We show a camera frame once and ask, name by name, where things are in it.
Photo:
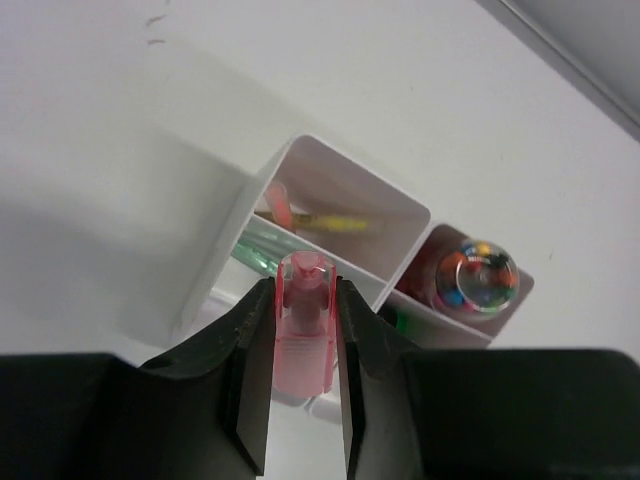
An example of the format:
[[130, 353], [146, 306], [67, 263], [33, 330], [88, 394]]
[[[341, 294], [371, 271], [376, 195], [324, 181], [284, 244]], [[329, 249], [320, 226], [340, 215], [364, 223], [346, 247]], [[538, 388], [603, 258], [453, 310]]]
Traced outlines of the clear bottle of coloured pins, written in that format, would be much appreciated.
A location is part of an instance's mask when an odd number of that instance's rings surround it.
[[459, 322], [481, 323], [497, 317], [515, 301], [520, 275], [512, 256], [489, 241], [448, 241], [424, 268], [423, 301]]

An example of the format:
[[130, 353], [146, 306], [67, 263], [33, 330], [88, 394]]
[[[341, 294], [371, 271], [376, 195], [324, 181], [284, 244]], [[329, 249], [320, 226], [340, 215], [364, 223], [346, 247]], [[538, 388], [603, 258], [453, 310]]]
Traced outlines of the pink correction tape case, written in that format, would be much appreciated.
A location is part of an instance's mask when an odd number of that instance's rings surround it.
[[273, 386], [297, 398], [328, 392], [336, 343], [335, 265], [313, 251], [296, 251], [278, 267]]

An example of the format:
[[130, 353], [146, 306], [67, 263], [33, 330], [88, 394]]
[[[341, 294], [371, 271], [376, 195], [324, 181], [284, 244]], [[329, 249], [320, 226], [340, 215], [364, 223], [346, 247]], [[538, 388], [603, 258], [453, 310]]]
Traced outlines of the green correction tape case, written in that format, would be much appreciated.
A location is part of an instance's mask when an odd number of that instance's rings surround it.
[[231, 256], [260, 275], [275, 277], [281, 260], [295, 249], [296, 245], [289, 238], [245, 228]]

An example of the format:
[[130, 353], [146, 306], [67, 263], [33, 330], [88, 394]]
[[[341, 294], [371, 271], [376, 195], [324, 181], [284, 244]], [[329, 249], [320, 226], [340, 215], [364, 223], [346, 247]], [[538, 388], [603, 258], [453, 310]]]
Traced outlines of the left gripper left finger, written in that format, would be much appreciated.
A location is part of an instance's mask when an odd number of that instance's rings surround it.
[[141, 366], [1, 359], [5, 479], [254, 479], [265, 469], [275, 283]]

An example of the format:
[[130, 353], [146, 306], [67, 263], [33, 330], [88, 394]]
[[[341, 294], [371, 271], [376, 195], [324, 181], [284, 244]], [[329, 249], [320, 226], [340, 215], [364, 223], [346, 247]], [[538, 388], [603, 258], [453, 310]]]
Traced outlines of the orange highlighter pen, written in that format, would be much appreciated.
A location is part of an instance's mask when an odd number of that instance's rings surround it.
[[293, 212], [286, 187], [281, 182], [273, 180], [266, 188], [264, 198], [273, 216], [273, 221], [280, 227], [293, 232]]

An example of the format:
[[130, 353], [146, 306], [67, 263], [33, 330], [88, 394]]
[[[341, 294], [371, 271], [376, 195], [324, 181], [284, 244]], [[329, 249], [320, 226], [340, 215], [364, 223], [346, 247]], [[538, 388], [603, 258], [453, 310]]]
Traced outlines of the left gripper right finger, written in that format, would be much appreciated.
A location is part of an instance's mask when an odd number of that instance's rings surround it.
[[424, 349], [336, 286], [351, 479], [635, 479], [639, 367], [600, 349]]

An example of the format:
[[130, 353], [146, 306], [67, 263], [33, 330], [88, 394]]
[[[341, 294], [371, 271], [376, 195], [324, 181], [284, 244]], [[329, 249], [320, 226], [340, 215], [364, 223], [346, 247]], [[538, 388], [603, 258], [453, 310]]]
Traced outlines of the green black highlighter marker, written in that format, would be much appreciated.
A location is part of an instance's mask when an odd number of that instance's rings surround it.
[[409, 316], [399, 310], [392, 309], [388, 315], [388, 323], [401, 334], [406, 334], [409, 327]]

